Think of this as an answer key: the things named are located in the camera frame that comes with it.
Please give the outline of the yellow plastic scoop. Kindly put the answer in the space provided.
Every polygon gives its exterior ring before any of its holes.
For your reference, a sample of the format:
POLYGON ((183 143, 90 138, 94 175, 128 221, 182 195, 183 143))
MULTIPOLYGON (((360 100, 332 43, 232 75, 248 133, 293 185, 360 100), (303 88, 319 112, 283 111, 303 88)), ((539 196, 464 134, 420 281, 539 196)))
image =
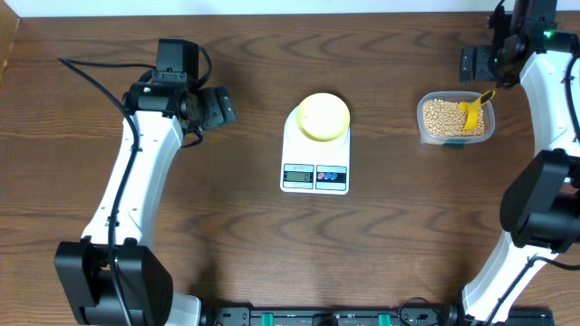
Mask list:
POLYGON ((461 101, 458 104, 460 110, 467 112, 467 119, 464 124, 463 129, 465 131, 475 129, 479 121, 479 110, 488 103, 494 96, 496 92, 494 90, 489 90, 480 95, 476 100, 467 102, 461 101))

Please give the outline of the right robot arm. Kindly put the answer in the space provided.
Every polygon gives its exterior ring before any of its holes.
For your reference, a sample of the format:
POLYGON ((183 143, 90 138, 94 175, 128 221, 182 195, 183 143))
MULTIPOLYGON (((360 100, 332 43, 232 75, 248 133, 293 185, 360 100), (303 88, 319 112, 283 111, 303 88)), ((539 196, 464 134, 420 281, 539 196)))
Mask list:
POLYGON ((556 0, 497 5, 488 17, 490 45, 466 47, 459 79, 520 85, 527 96, 535 156, 505 191, 502 233, 492 254, 449 312, 452 325, 504 325, 538 271, 579 241, 579 37, 556 23, 556 0))

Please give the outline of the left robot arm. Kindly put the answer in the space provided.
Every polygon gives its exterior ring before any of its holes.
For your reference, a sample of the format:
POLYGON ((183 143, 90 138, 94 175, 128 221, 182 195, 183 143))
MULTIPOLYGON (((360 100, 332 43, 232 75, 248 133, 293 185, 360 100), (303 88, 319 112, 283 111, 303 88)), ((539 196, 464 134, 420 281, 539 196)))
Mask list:
POLYGON ((54 266, 72 314, 81 325, 201 325, 201 300, 175 290, 154 254, 154 233, 169 168, 184 139, 233 123, 237 115, 224 87, 208 87, 199 73, 202 46, 159 40, 157 62, 122 98, 82 71, 62 64, 101 91, 123 117, 122 140, 101 203, 81 238, 59 243, 54 266))

